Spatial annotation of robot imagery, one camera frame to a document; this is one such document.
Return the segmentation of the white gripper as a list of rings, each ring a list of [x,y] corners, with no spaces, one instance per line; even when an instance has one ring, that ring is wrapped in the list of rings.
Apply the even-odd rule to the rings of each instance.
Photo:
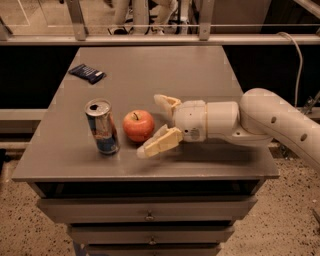
[[[153,137],[137,149],[139,158],[150,158],[173,149],[182,140],[203,142],[206,139],[206,103],[204,101],[186,101],[181,104],[180,99],[162,94],[155,94],[154,101],[169,118],[173,116],[175,127],[169,128],[167,125],[160,127]]]

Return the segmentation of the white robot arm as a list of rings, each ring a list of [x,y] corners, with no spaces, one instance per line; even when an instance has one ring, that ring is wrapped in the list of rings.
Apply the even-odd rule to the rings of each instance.
[[[160,94],[154,100],[167,112],[173,126],[162,126],[140,146],[140,158],[171,150],[182,141],[222,139],[256,147],[275,139],[320,171],[320,125],[269,90],[251,89],[239,102],[183,102]]]

